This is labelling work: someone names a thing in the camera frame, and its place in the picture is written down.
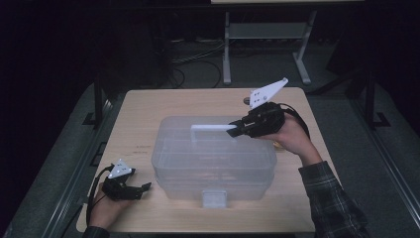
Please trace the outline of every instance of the person's right hand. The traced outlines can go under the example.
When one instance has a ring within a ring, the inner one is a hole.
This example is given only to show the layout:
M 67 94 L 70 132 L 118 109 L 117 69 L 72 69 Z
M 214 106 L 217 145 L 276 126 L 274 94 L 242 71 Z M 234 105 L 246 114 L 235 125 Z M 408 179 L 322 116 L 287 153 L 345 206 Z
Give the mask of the person's right hand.
M 293 116 L 284 113 L 284 125 L 278 132 L 261 136 L 260 139 L 279 143 L 285 150 L 299 156 L 303 166 L 322 162 L 321 156 Z

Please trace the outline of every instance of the table top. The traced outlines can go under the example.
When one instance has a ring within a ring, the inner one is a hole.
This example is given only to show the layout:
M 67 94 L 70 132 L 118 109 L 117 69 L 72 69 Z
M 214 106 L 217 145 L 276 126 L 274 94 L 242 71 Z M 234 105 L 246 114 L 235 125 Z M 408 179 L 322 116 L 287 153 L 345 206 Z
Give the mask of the table top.
M 282 233 L 312 232 L 309 199 L 298 168 L 297 156 L 277 150 L 275 176 L 261 200 L 234 200 L 223 209 L 202 208 L 200 200 L 167 198 L 155 179 L 151 158 L 160 121 L 167 116 L 245 116 L 250 110 L 243 99 L 249 88 L 133 90 L 127 93 L 97 174 L 118 159 L 137 169 L 127 185 L 151 181 L 151 190 L 119 217 L 115 232 L 145 233 Z M 273 102 L 295 108 L 308 125 L 311 139 L 322 158 L 335 168 L 300 88 L 281 89 Z M 84 231 L 85 207 L 77 221 Z

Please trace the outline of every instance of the forearm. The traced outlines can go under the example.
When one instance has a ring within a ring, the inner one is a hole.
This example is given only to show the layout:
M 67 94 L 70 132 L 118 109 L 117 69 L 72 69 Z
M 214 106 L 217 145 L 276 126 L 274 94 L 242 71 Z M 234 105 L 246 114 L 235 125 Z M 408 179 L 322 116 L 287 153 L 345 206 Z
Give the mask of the forearm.
M 302 162 L 302 167 L 307 167 L 322 162 L 322 158 L 319 155 L 318 150 L 312 144 L 305 147 L 304 151 L 298 156 Z
M 364 213 L 343 191 L 327 162 L 299 171 L 318 237 L 369 237 Z

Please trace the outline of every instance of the black cable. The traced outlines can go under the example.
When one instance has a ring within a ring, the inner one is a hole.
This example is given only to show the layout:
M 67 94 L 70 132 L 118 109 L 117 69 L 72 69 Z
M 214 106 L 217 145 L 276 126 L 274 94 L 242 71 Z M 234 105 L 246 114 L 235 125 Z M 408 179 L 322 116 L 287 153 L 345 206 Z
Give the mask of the black cable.
M 219 74 L 219 76 L 218 76 L 218 79 L 217 79 L 217 82 L 211 87 L 211 88 L 216 88 L 217 87 L 217 85 L 219 84 L 219 82 L 222 80 L 222 71 L 220 70 L 220 68 L 219 68 L 219 66 L 218 65 L 216 65 L 215 63 L 213 63 L 213 62 L 211 62 L 211 61 L 206 61 L 206 60 L 192 60 L 192 61 L 188 61 L 188 62 L 183 62 L 183 63 L 180 63 L 179 65 L 183 65 L 183 64 L 187 64 L 187 63 L 194 63 L 194 62 L 204 62 L 204 63 L 208 63 L 208 64 L 211 64 L 211 65 L 213 65 L 216 69 L 217 69 L 217 72 L 218 72 L 218 74 Z M 185 74 L 180 70 L 180 69 L 178 69 L 177 68 L 177 70 L 179 71 L 179 72 L 181 72 L 182 73 L 182 75 L 183 75 L 183 80 L 182 80 L 182 82 L 178 85 L 178 87 L 179 86 L 181 86 L 183 83 L 184 83 L 184 81 L 185 81 Z
M 178 85 L 178 82 L 176 81 L 176 78 L 171 73 L 167 77 L 167 80 L 169 81 L 172 89 L 174 89 Z
M 89 198 L 87 200 L 87 208 L 86 208 L 86 225 L 89 226 L 89 222 L 90 222 L 90 213 L 92 212 L 92 204 L 93 204 L 93 198 L 95 197 L 95 191 L 96 191 L 96 187 L 98 186 L 99 180 L 102 176 L 102 174 L 104 174 L 105 172 L 111 172 L 112 169 L 114 168 L 114 165 L 111 165 L 105 169 L 103 169 L 99 175 L 95 178 L 95 180 L 93 181 L 93 185 L 92 188 L 90 188 L 90 193 L 89 193 Z
M 95 203 L 93 203 L 92 205 L 92 209 L 93 207 L 95 207 L 96 204 L 98 204 L 99 201 L 101 201 L 106 195 L 103 195 L 101 198 L 99 198 L 97 201 L 95 201 Z
M 299 113 L 297 113 L 296 109 L 294 109 L 292 106 L 287 105 L 285 103 L 278 103 L 278 105 L 280 105 L 280 107 L 281 106 L 288 107 L 287 109 L 282 109 L 283 112 L 294 116 L 294 118 L 297 119 L 297 123 L 302 127 L 303 131 L 306 133 L 306 135 L 308 136 L 308 138 L 311 139 L 311 135 L 309 134 L 308 125 L 306 125 L 306 123 L 303 120 L 303 118 L 299 115 Z
M 177 89 L 177 88 L 179 88 L 179 87 L 182 87 L 182 84 L 185 82 L 185 73 L 184 73 L 181 69 L 179 69 L 179 68 L 174 68 L 173 70 L 174 70 L 174 71 L 179 72 L 179 73 L 182 75 L 182 81 L 181 81 L 181 83 L 180 83 L 180 84 L 178 84 L 178 81 L 176 81 L 175 76 L 172 76 L 172 77 L 173 77 L 173 79 L 174 79 L 174 80 L 175 80 L 175 82 L 176 82 L 176 85 L 175 85 L 175 86 L 172 86 L 172 88 L 173 88 L 173 89 Z
M 204 58 L 204 57 L 209 57 L 209 56 L 214 55 L 216 53 L 222 52 L 224 50 L 223 45 L 224 44 L 221 44 L 219 47 L 217 47 L 213 50 L 210 50 L 210 51 L 207 51 L 207 52 L 204 52 L 204 53 L 200 53 L 200 54 L 192 56 L 192 57 L 187 57 L 187 58 L 184 58 L 184 59 L 173 59 L 172 62 L 173 63 L 186 63 L 186 62 L 201 59 L 201 58 Z

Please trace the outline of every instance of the person's left hand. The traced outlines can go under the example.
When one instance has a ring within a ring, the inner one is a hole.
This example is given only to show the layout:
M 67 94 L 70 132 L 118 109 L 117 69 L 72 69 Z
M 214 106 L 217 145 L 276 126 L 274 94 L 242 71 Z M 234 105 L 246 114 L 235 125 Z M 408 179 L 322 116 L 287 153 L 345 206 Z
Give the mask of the person's left hand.
M 103 182 L 98 185 L 98 192 L 96 193 L 93 203 L 92 212 L 90 214 L 89 226 L 101 227 L 108 229 L 112 223 L 115 222 L 120 213 L 133 204 L 134 200 L 118 200 L 115 201 L 109 198 L 102 191 Z

